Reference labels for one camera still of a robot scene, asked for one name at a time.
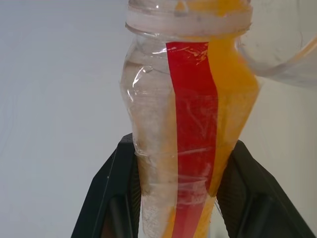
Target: clear plastic cup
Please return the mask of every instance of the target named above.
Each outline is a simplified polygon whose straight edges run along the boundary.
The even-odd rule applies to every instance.
[[[251,0],[252,25],[237,48],[257,76],[317,86],[317,1]]]

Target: clear plastic bottle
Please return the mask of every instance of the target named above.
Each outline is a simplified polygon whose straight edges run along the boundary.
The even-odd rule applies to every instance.
[[[207,237],[227,159],[259,92],[235,50],[249,1],[130,0],[120,88],[148,238]]]

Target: red tape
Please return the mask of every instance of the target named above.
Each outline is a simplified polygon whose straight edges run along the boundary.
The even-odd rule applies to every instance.
[[[178,192],[172,238],[192,238],[211,183],[218,96],[209,67],[208,43],[167,43],[175,91]]]

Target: white wall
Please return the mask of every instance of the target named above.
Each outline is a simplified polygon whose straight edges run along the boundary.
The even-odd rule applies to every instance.
[[[118,81],[125,0],[0,1],[0,237],[70,237],[131,131]],[[317,234],[317,95],[266,82],[243,131]]]

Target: bottle rim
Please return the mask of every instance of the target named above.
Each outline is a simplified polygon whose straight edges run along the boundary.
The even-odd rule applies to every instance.
[[[173,14],[144,11],[130,5],[126,25],[129,29],[151,34],[202,37],[247,31],[251,26],[251,20],[252,8],[218,16],[210,12]]]

